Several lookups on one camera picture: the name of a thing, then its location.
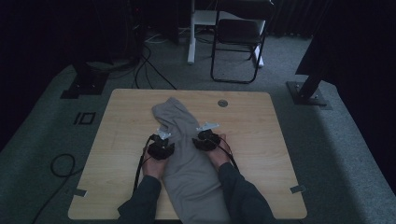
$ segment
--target gray carpet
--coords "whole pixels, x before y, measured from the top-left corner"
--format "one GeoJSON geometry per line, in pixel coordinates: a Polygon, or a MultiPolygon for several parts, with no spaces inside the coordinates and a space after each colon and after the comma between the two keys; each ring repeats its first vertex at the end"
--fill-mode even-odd
{"type": "MultiPolygon", "coordinates": [[[[199,36],[210,38],[210,35],[199,36]]],[[[295,174],[299,183],[308,188],[303,193],[308,211],[308,216],[302,220],[304,224],[395,223],[395,195],[377,168],[336,88],[325,82],[319,86],[332,110],[295,105],[290,97],[286,82],[306,79],[294,73],[309,40],[268,37],[264,46],[265,66],[248,85],[212,81],[209,76],[211,47],[206,43],[197,42],[195,64],[188,65],[188,39],[182,36],[178,46],[161,39],[151,41],[160,43],[147,43],[151,49],[149,61],[180,90],[266,91],[271,94],[295,174]]],[[[250,71],[252,74],[252,62],[233,62],[236,57],[229,52],[219,54],[218,74],[228,72],[240,77],[250,71]]],[[[154,89],[172,89],[149,66],[147,69],[154,89]]],[[[50,171],[52,159],[70,153],[76,158],[76,170],[82,168],[111,92],[117,88],[131,88],[134,82],[133,71],[117,72],[110,75],[102,95],[61,100],[62,92],[69,88],[74,76],[72,67],[67,67],[52,80],[30,116],[1,152],[0,223],[33,221],[43,203],[63,182],[50,171]],[[91,125],[75,124],[78,113],[92,112],[96,116],[91,125]]],[[[150,88],[145,67],[140,70],[137,81],[140,88],[150,88]]],[[[66,174],[71,160],[58,160],[55,166],[59,173],[66,174]]],[[[78,180],[79,175],[75,175],[66,182],[42,211],[37,223],[114,223],[112,220],[73,221],[67,217],[78,180]]],[[[280,223],[299,222],[281,220],[280,223]]]]}

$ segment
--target chair leg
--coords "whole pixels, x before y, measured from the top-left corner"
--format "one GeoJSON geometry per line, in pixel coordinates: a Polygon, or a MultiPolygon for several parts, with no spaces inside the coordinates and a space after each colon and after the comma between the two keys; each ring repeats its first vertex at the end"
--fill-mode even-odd
{"type": "Polygon", "coordinates": [[[216,42],[217,42],[216,35],[217,35],[217,32],[215,30],[215,34],[214,34],[214,37],[213,37],[213,44],[212,44],[212,64],[210,64],[210,76],[215,81],[216,81],[216,79],[213,76],[213,69],[215,67],[215,54],[216,54],[215,51],[216,51],[216,42]]]}
{"type": "Polygon", "coordinates": [[[251,81],[254,81],[254,79],[256,79],[257,71],[259,70],[259,65],[260,65],[260,58],[262,57],[262,47],[263,47],[263,45],[264,45],[264,41],[262,41],[262,43],[260,44],[259,55],[257,56],[257,59],[256,59],[256,67],[254,68],[254,76],[253,76],[253,79],[251,81]]]}
{"type": "Polygon", "coordinates": [[[254,47],[254,49],[250,52],[250,57],[248,57],[248,60],[251,60],[251,58],[252,58],[253,55],[254,55],[254,52],[255,52],[256,48],[257,48],[257,45],[256,45],[256,46],[254,47]]]}

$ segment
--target wooden table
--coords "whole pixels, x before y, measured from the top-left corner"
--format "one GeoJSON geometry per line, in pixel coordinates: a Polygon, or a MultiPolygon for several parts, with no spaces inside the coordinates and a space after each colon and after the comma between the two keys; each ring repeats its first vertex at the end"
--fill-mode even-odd
{"type": "MultiPolygon", "coordinates": [[[[69,209],[72,219],[117,219],[117,208],[130,199],[142,148],[160,123],[151,108],[177,98],[200,124],[216,122],[215,133],[226,133],[241,174],[266,198],[276,218],[304,218],[297,179],[276,118],[265,92],[114,90],[92,145],[69,209]],[[218,105],[227,101],[226,107],[218,105]]],[[[165,188],[157,219],[178,219],[165,188]]]]}

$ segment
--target person's arm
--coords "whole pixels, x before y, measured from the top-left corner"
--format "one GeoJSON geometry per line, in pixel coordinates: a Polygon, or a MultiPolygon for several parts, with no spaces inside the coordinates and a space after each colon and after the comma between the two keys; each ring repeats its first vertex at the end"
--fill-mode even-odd
{"type": "Polygon", "coordinates": [[[155,220],[157,200],[161,192],[163,171],[168,159],[156,161],[145,153],[143,179],[131,199],[119,207],[118,224],[150,224],[155,220]]]}
{"type": "Polygon", "coordinates": [[[160,196],[161,183],[150,175],[145,175],[132,198],[119,207],[119,224],[153,223],[160,196]]]}
{"type": "MultiPolygon", "coordinates": [[[[230,152],[228,145],[224,143],[225,134],[219,136],[222,138],[219,146],[230,152]]],[[[224,202],[233,223],[276,223],[268,202],[253,184],[236,171],[224,151],[217,147],[206,154],[219,171],[224,202]]]]}

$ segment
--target cable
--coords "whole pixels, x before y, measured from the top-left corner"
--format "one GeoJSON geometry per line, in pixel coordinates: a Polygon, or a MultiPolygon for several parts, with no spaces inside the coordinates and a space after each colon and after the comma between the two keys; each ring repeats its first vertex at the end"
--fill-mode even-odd
{"type": "Polygon", "coordinates": [[[132,89],[134,88],[134,84],[136,84],[136,87],[137,87],[138,89],[140,89],[140,87],[139,87],[139,85],[138,85],[138,83],[137,83],[137,76],[139,75],[140,69],[142,69],[143,65],[146,64],[147,60],[148,60],[150,57],[151,57],[151,50],[148,51],[148,57],[147,57],[147,58],[144,58],[145,60],[142,62],[142,64],[140,64],[139,68],[138,68],[137,71],[134,73],[134,82],[132,83],[132,86],[131,86],[132,89]]]}
{"type": "Polygon", "coordinates": [[[121,78],[121,77],[126,77],[126,76],[128,76],[131,72],[133,72],[134,71],[134,69],[132,70],[132,71],[127,71],[127,72],[125,72],[125,73],[123,73],[123,74],[120,74],[120,75],[118,75],[117,77],[116,76],[111,76],[111,77],[108,77],[107,79],[108,80],[111,80],[111,79],[118,79],[118,78],[121,78]]]}
{"type": "Polygon", "coordinates": [[[166,78],[163,76],[163,74],[161,74],[160,71],[158,71],[158,69],[149,61],[149,57],[151,57],[151,49],[149,47],[147,47],[146,45],[144,45],[144,47],[148,50],[148,57],[145,57],[144,55],[142,55],[142,58],[144,59],[144,61],[142,62],[142,64],[140,64],[139,68],[137,69],[137,71],[134,74],[134,82],[132,83],[132,88],[134,87],[134,84],[136,85],[136,87],[138,89],[140,89],[138,83],[137,83],[137,77],[139,75],[140,69],[143,67],[143,65],[145,65],[146,63],[148,63],[153,69],[154,71],[163,79],[165,80],[174,90],[177,90],[177,88],[166,78]]]}
{"type": "Polygon", "coordinates": [[[207,40],[207,39],[204,39],[204,38],[201,38],[201,37],[198,37],[198,36],[196,36],[195,39],[198,40],[198,42],[200,42],[200,43],[213,44],[212,40],[207,40]]]}
{"type": "Polygon", "coordinates": [[[216,1],[216,4],[217,4],[218,0],[212,0],[212,1],[210,2],[210,4],[206,7],[205,10],[209,10],[209,8],[213,5],[213,2],[215,2],[215,1],[216,1]]]}
{"type": "Polygon", "coordinates": [[[46,208],[46,206],[50,203],[50,201],[55,197],[55,195],[56,195],[56,194],[61,190],[61,188],[66,184],[67,180],[68,180],[71,176],[77,175],[77,174],[79,174],[79,173],[82,172],[83,168],[81,168],[81,169],[75,171],[75,167],[76,167],[76,159],[75,159],[74,156],[71,155],[71,154],[64,153],[64,154],[61,154],[61,155],[55,157],[54,159],[52,159],[52,162],[50,163],[50,170],[51,170],[52,174],[55,175],[55,176],[57,176],[57,177],[64,177],[64,181],[63,181],[62,184],[52,193],[52,195],[47,199],[47,201],[41,206],[40,210],[38,210],[37,214],[35,215],[35,218],[34,218],[33,221],[32,221],[32,224],[35,224],[35,223],[37,222],[38,217],[41,215],[41,213],[42,213],[43,210],[46,208]],[[64,157],[64,156],[67,156],[67,157],[69,157],[70,159],[72,159],[72,162],[73,162],[73,163],[72,163],[72,166],[70,167],[70,170],[69,170],[69,172],[68,172],[67,175],[60,175],[60,174],[58,174],[58,173],[55,171],[55,169],[54,169],[54,164],[55,164],[55,162],[56,162],[59,158],[64,157]]]}
{"type": "Polygon", "coordinates": [[[219,139],[221,141],[223,141],[227,145],[227,148],[230,149],[230,152],[228,152],[224,147],[221,147],[220,145],[216,144],[211,139],[206,138],[206,140],[208,140],[208,141],[212,142],[213,144],[215,144],[218,148],[220,148],[228,156],[228,158],[230,158],[231,162],[233,163],[233,167],[235,168],[235,170],[237,170],[239,172],[239,168],[236,165],[235,159],[233,158],[233,152],[231,151],[230,145],[228,145],[228,143],[223,138],[219,137],[219,139]]]}
{"type": "Polygon", "coordinates": [[[143,147],[143,153],[142,153],[142,155],[140,156],[139,164],[137,165],[136,175],[134,176],[134,191],[133,191],[133,192],[135,192],[136,189],[137,189],[137,184],[138,184],[138,182],[139,182],[139,176],[140,176],[140,170],[142,169],[143,164],[144,164],[148,159],[151,158],[151,157],[149,157],[148,159],[146,159],[146,160],[143,161],[143,159],[145,159],[146,150],[148,149],[148,146],[149,146],[149,140],[151,140],[150,137],[148,138],[148,141],[146,142],[145,147],[143,147]]]}
{"type": "MultiPolygon", "coordinates": [[[[182,35],[184,32],[186,32],[187,30],[189,30],[190,28],[189,27],[187,27],[187,28],[184,28],[182,31],[180,31],[178,34],[179,35],[182,35]]],[[[160,41],[151,41],[151,39],[154,39],[155,37],[158,37],[158,36],[162,36],[162,34],[156,34],[156,35],[153,35],[153,36],[151,36],[151,37],[149,37],[147,40],[145,40],[145,43],[149,43],[149,44],[162,44],[162,43],[165,43],[165,42],[167,42],[169,39],[168,38],[163,38],[162,40],[160,40],[160,41]]]]}
{"type": "Polygon", "coordinates": [[[151,158],[152,158],[152,157],[148,157],[147,159],[145,159],[145,160],[142,162],[142,165],[145,164],[145,162],[148,161],[148,160],[151,159],[151,158]]]}
{"type": "Polygon", "coordinates": [[[96,74],[107,74],[107,73],[112,73],[112,72],[119,72],[119,71],[127,71],[130,70],[131,68],[136,68],[136,66],[139,64],[139,59],[135,58],[128,63],[124,63],[121,65],[116,65],[116,66],[111,66],[111,67],[106,67],[106,68],[98,68],[92,65],[89,65],[91,70],[96,73],[96,74]]]}
{"type": "Polygon", "coordinates": [[[215,10],[217,10],[217,9],[218,9],[218,2],[219,2],[219,0],[216,0],[216,4],[215,4],[215,10]]]}
{"type": "Polygon", "coordinates": [[[145,74],[146,74],[146,79],[148,80],[148,85],[151,87],[152,90],[154,90],[154,88],[151,85],[151,82],[149,81],[148,67],[146,65],[145,65],[145,74]]]}

